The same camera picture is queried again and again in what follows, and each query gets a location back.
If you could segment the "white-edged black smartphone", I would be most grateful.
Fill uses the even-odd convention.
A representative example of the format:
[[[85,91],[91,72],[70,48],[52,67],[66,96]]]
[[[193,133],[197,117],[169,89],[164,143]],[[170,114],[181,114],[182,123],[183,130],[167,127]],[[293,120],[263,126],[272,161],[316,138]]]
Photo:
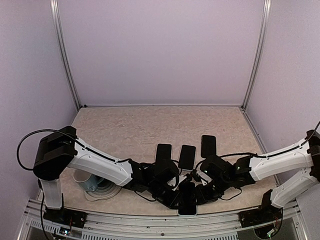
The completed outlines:
[[[201,152],[200,155],[203,159],[217,154],[216,137],[214,135],[201,136]]]

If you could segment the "blue phone case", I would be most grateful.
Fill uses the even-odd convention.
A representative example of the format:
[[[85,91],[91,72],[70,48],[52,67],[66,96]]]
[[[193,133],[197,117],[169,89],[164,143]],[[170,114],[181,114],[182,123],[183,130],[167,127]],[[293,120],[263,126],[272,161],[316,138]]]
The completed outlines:
[[[183,193],[178,202],[178,215],[192,217],[197,215],[197,199],[194,193]]]

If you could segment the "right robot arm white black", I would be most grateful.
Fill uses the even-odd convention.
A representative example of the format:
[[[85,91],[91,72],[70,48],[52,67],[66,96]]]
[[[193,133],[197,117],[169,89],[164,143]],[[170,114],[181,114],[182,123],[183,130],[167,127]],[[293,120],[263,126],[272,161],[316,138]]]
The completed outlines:
[[[280,150],[256,155],[244,154],[234,164],[217,155],[208,155],[200,171],[211,178],[206,185],[195,187],[197,205],[217,201],[229,188],[240,189],[258,181],[288,172],[299,171],[282,185],[263,194],[256,218],[266,222],[278,209],[320,182],[320,134],[309,130],[306,137]]]

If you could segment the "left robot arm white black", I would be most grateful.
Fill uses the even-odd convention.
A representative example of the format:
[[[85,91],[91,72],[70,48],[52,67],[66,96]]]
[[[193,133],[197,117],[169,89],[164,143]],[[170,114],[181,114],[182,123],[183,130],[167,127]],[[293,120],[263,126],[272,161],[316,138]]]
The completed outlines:
[[[179,169],[171,158],[167,144],[159,144],[153,163],[120,159],[102,152],[77,136],[77,130],[66,126],[60,130],[49,129],[38,145],[33,166],[40,180],[45,206],[57,221],[70,218],[64,207],[60,175],[66,168],[85,171],[111,181],[133,192],[148,191],[152,197],[169,209],[179,209]]]

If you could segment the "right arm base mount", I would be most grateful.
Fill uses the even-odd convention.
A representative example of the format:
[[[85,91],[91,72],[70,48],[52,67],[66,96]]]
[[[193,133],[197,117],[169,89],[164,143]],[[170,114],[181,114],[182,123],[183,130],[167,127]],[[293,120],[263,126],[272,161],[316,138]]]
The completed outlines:
[[[283,208],[274,207],[271,202],[262,203],[258,208],[245,210],[238,213],[242,228],[261,225],[280,219]]]

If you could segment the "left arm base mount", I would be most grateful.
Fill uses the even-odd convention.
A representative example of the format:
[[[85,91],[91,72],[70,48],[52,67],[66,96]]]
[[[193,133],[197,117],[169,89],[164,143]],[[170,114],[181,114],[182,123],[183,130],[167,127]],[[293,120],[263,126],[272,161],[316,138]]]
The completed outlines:
[[[45,207],[43,218],[71,228],[76,227],[83,229],[87,219],[87,213],[84,211],[65,208],[64,206],[60,209],[50,209]]]

